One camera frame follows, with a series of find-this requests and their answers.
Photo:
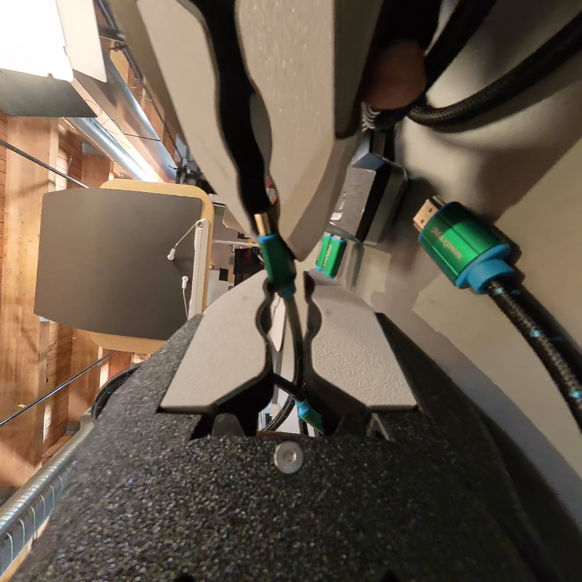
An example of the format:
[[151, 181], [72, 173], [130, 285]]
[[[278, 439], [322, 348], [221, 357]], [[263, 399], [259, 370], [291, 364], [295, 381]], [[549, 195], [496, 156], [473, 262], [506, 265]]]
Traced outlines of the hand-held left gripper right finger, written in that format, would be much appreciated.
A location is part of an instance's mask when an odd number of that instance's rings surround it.
[[305, 375], [311, 393], [334, 412], [407, 410], [410, 383], [375, 311], [322, 273], [304, 273]]

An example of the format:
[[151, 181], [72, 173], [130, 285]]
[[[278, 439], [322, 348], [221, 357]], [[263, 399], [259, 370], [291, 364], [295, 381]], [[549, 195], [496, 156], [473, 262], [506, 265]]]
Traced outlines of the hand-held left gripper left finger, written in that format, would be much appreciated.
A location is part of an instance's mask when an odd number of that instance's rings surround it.
[[253, 275], [204, 311], [162, 398], [162, 411], [215, 412], [272, 372], [271, 348], [260, 321], [271, 301], [267, 281], [266, 275]]

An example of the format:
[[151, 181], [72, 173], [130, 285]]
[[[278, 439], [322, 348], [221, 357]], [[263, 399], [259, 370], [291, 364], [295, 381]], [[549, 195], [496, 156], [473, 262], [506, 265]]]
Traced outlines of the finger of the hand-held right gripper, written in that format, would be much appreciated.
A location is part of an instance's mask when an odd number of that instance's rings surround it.
[[269, 210], [235, 1], [137, 1], [184, 139], [242, 231]]
[[237, 1], [240, 46], [271, 126], [280, 236], [298, 261], [327, 229], [360, 139], [360, 85], [382, 1]]

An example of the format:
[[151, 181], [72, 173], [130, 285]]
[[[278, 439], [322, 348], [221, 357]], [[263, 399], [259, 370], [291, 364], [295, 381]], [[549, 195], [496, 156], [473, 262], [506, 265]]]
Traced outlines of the black metal switch box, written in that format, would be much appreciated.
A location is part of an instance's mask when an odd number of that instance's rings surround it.
[[407, 182], [401, 165], [372, 151], [355, 156], [327, 231], [370, 247], [383, 243]]

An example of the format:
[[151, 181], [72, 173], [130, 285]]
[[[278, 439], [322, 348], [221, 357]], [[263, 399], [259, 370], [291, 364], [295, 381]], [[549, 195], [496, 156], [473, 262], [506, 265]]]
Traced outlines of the person's right hand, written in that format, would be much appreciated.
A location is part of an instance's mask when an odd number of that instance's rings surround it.
[[411, 105], [426, 88], [424, 49], [414, 40], [382, 48], [368, 75], [363, 103], [376, 111]]

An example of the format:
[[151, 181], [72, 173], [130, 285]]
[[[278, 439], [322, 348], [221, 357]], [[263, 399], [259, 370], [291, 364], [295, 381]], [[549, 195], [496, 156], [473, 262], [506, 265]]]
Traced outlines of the wood-framed black board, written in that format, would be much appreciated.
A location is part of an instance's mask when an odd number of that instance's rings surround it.
[[44, 194], [34, 312], [86, 331], [98, 346], [152, 354], [186, 322], [182, 277], [192, 276], [210, 196], [195, 186], [113, 179]]

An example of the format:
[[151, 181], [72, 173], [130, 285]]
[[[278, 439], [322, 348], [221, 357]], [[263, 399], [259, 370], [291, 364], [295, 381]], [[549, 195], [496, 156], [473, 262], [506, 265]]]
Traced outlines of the ceiling light panel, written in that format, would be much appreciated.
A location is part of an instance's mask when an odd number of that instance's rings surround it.
[[1, 1], [1, 109], [95, 118], [78, 77], [107, 81], [93, 1]]

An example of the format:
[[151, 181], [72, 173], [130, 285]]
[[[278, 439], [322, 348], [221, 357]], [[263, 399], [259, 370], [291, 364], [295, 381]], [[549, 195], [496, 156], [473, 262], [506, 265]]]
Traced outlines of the silver air duct with vent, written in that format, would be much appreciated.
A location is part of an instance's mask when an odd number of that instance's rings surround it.
[[52, 514], [61, 499], [77, 450], [93, 428], [81, 427], [54, 457], [45, 463], [1, 507], [1, 572], [15, 561]]

